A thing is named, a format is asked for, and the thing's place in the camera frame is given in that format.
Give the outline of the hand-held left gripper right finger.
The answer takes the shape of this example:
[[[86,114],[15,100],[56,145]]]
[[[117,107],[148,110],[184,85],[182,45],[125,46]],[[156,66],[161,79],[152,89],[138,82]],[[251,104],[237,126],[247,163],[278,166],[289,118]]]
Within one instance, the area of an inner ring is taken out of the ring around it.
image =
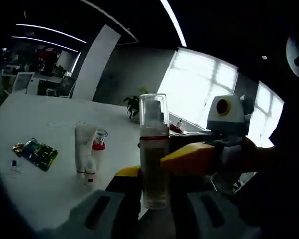
[[[260,239],[238,208],[201,176],[172,176],[170,206],[178,239]]]

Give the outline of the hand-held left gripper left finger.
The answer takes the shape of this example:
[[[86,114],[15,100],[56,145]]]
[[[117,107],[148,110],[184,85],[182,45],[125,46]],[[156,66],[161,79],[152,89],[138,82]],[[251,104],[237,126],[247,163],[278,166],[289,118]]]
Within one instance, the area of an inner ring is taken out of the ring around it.
[[[139,166],[119,170],[105,190],[96,190],[70,213],[73,239],[134,239],[141,211]]]

